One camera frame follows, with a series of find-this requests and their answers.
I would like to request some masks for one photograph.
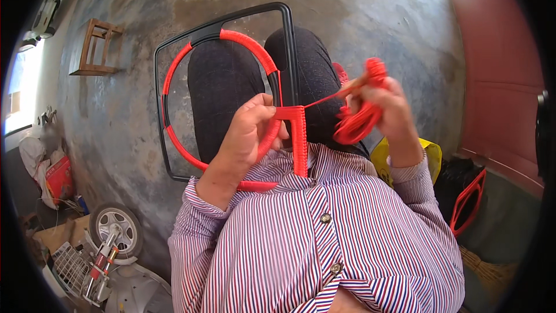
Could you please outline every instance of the yellow plastic bag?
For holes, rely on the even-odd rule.
[[[438,173],[440,173],[442,150],[440,149],[440,146],[433,142],[429,142],[421,138],[419,138],[419,142],[421,143],[421,146],[425,148],[425,152],[427,153],[430,178],[432,179],[434,184],[436,182],[436,178],[438,178]],[[388,155],[388,140],[386,139],[386,137],[384,137],[383,140],[381,140],[375,147],[375,149],[371,152],[371,162],[375,166],[376,172],[379,174],[379,177],[384,180],[386,184],[390,185],[390,187],[394,187],[392,185],[392,178],[390,177],[390,168],[386,164],[386,158],[388,157]]]

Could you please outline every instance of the red and black frame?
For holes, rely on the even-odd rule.
[[[264,48],[252,38],[236,31],[222,29],[222,26],[226,22],[237,20],[242,17],[247,17],[250,15],[260,14],[262,12],[268,12],[268,11],[280,11],[282,16],[282,25],[284,29],[284,42],[286,46],[285,49],[286,61],[288,64],[286,70],[282,70],[282,71],[278,70],[274,62],[268,55],[268,53],[264,50]],[[178,55],[175,57],[172,64],[170,65],[170,69],[166,74],[166,78],[164,80],[164,85],[161,93],[159,88],[159,77],[158,77],[158,54],[164,48],[188,37],[191,38],[191,41],[180,50],[180,52],[178,53]],[[205,170],[207,164],[202,163],[195,157],[191,156],[191,154],[189,154],[187,150],[184,149],[181,143],[179,143],[177,136],[173,132],[172,126],[170,124],[170,116],[168,114],[168,93],[170,89],[172,76],[177,66],[179,65],[180,61],[195,46],[202,44],[205,41],[218,40],[218,39],[235,41],[241,45],[244,45],[255,55],[255,57],[260,61],[263,68],[265,69],[268,83],[270,85],[272,95],[274,96],[274,105],[276,107],[298,108],[296,106],[299,105],[299,81],[297,78],[297,68],[296,68],[297,55],[296,55],[296,46],[295,46],[295,38],[294,38],[294,25],[291,16],[291,10],[288,7],[288,5],[286,5],[285,3],[279,3],[279,2],[266,3],[262,5],[253,6],[252,8],[247,8],[244,10],[232,12],[222,17],[218,17],[212,21],[201,24],[200,26],[197,26],[191,30],[182,32],[177,36],[164,41],[162,44],[157,46],[153,55],[153,59],[154,59],[153,73],[155,78],[155,92],[156,92],[156,101],[157,101],[157,109],[158,109],[158,134],[160,136],[160,146],[162,149],[162,157],[164,159],[164,165],[166,166],[166,171],[168,172],[168,175],[173,180],[176,181],[187,182],[189,181],[190,176],[179,175],[172,171],[172,168],[170,167],[168,152],[166,150],[166,142],[164,140],[165,129],[170,137],[170,140],[172,141],[172,143],[174,144],[178,152],[186,160],[188,160],[195,167],[201,170]],[[280,73],[288,73],[290,82],[282,84]],[[279,129],[279,125],[280,125],[280,121],[274,121],[272,125],[268,126],[268,132],[265,136],[265,139],[259,145],[260,157],[266,154],[266,152],[268,151],[270,147],[270,143],[276,137],[276,134]],[[300,131],[304,132],[305,126],[303,125],[302,127],[303,128],[300,128]],[[240,185],[239,188],[247,188],[249,191],[266,191],[271,187],[271,185],[275,185],[275,183],[266,183],[266,182],[242,182],[242,183],[246,183],[246,184]]]

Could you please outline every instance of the wheel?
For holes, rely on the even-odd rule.
[[[103,203],[91,214],[89,231],[94,244],[99,247],[108,238],[113,224],[118,224],[123,230],[115,241],[120,250],[116,258],[127,259],[139,255],[143,247],[143,229],[129,208],[120,203]]]
[[[28,49],[32,49],[33,47],[37,46],[37,40],[35,39],[26,39],[21,42],[21,46],[18,49],[18,52],[24,52]]]
[[[52,27],[46,27],[46,30],[44,33],[39,34],[39,37],[43,38],[43,39],[48,39],[50,38],[52,35],[54,35],[54,33],[56,33],[56,30]]]

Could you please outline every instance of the person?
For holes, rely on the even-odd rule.
[[[321,40],[295,28],[300,102],[333,94],[340,80]],[[284,35],[265,49],[286,68]],[[361,82],[361,78],[352,83]],[[308,178],[293,173],[287,128],[255,164],[276,108],[259,65],[230,41],[196,47],[188,69],[199,156],[169,238],[176,312],[455,312],[464,298],[458,245],[434,197],[427,157],[400,84],[349,95],[383,109],[394,189],[361,143],[332,135],[341,99],[306,109]],[[242,179],[272,190],[237,191]]]

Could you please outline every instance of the dark trousers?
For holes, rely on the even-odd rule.
[[[337,92],[340,80],[323,42],[313,32],[299,27],[295,28],[294,34],[301,105]],[[286,52],[281,29],[268,37],[265,49],[278,69],[285,70]],[[282,73],[281,77],[282,82],[289,82],[287,73]],[[256,94],[263,93],[265,86],[259,65],[249,50],[223,40],[208,41],[194,48],[187,82],[199,156],[203,162],[209,163],[218,153],[236,110]],[[339,121],[336,115],[342,105],[340,99],[330,99],[305,110],[307,141],[368,158],[368,151],[362,143],[341,145],[332,138]],[[284,147],[288,146],[291,146],[291,140],[284,143]]]

